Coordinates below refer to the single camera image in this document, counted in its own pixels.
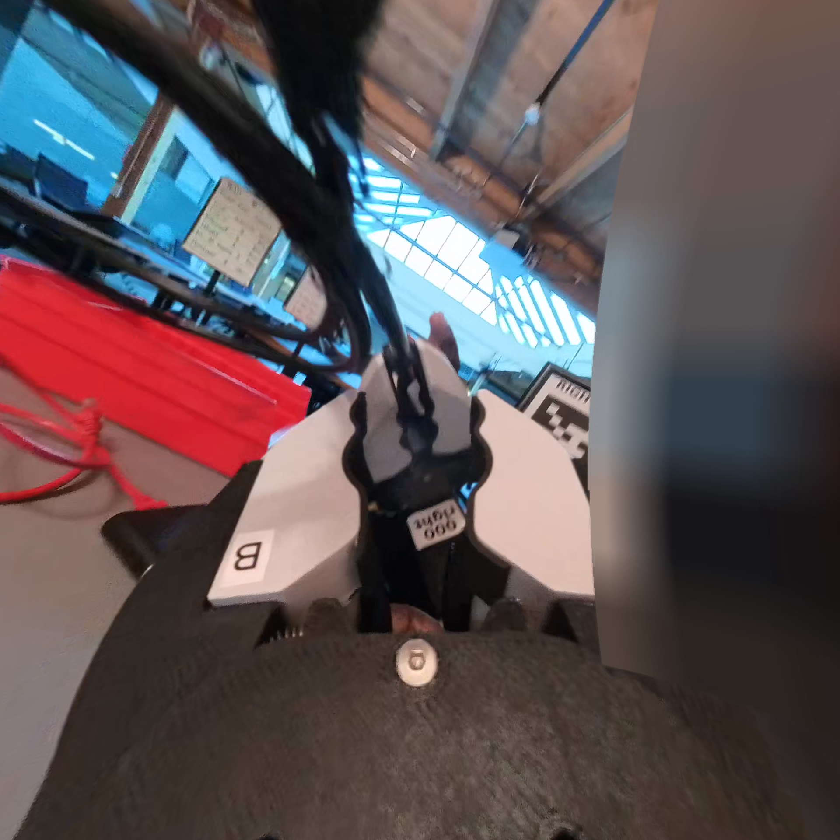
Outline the whiteboard with table of plans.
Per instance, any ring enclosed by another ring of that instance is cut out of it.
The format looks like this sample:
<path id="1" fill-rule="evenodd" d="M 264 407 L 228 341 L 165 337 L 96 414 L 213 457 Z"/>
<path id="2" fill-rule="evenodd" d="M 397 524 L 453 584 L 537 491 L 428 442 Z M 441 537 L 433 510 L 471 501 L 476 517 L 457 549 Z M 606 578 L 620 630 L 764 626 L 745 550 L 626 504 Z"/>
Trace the whiteboard with table of plans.
<path id="1" fill-rule="evenodd" d="M 182 247 L 213 270 L 249 287 L 281 231 L 279 218 L 257 195 L 221 178 Z"/>

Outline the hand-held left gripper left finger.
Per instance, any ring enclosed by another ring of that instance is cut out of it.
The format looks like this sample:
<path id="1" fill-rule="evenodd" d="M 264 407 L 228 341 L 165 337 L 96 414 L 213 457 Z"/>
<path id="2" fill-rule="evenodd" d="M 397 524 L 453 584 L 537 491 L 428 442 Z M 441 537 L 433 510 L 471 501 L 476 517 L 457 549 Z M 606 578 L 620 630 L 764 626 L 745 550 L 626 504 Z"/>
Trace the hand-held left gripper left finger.
<path id="1" fill-rule="evenodd" d="M 211 606 L 279 605 L 296 626 L 314 602 L 350 607 L 362 500 L 343 456 L 358 396 L 344 393 L 268 449 L 206 596 Z"/>

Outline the person's right hand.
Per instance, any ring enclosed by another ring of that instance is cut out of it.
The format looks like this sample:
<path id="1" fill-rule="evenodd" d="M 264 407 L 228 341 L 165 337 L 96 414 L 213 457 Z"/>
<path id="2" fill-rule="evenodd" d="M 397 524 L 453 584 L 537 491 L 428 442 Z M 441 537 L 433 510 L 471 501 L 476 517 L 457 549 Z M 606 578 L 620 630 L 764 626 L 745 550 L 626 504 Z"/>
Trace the person's right hand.
<path id="1" fill-rule="evenodd" d="M 428 341 L 438 348 L 456 372 L 459 371 L 459 348 L 455 334 L 442 312 L 433 312 L 428 320 Z"/>

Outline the whiteboard with list of times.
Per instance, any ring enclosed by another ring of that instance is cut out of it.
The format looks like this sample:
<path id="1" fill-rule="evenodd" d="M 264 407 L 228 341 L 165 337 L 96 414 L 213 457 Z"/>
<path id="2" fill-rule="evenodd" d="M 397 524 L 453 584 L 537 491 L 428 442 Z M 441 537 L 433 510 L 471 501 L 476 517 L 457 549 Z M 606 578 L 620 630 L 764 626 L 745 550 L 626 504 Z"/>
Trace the whiteboard with list of times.
<path id="1" fill-rule="evenodd" d="M 283 304 L 285 312 L 307 331 L 322 325 L 329 301 L 320 274 L 308 266 Z"/>

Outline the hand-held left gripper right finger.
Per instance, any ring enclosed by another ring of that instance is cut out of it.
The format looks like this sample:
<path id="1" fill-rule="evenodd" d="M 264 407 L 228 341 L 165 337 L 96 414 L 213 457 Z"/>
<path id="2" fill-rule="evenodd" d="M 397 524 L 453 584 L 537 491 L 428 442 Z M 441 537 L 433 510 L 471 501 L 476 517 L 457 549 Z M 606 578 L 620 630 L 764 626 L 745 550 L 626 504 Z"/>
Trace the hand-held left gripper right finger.
<path id="1" fill-rule="evenodd" d="M 573 460 L 548 428 L 484 390 L 476 436 L 488 471 L 469 500 L 469 536 L 499 566 L 499 599 L 541 623 L 557 602 L 593 607 L 590 503 Z"/>

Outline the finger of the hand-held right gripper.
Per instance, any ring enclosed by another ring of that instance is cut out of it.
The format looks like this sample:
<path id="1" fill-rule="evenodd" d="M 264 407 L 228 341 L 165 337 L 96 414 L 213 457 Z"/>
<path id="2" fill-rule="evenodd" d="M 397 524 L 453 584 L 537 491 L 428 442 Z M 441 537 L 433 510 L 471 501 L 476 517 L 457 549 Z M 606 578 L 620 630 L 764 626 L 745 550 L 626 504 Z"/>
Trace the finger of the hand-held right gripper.
<path id="1" fill-rule="evenodd" d="M 364 462 L 372 482 L 381 484 L 412 462 L 412 455 L 401 443 L 403 427 L 397 419 L 393 381 L 382 356 L 375 356 L 365 368 L 360 394 L 364 396 L 365 409 Z"/>
<path id="2" fill-rule="evenodd" d="M 461 455 L 471 446 L 471 398 L 444 353 L 431 343 L 413 343 L 415 373 L 413 455 Z"/>

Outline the red plastic bin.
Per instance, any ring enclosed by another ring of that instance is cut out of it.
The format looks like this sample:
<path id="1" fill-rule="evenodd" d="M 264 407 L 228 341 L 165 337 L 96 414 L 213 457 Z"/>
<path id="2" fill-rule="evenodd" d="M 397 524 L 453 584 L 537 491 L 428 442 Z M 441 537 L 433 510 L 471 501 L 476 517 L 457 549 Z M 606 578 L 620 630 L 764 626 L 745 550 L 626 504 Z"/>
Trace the red plastic bin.
<path id="1" fill-rule="evenodd" d="M 218 474 L 261 458 L 311 392 L 261 362 L 2 258 L 1 351 L 47 392 Z"/>

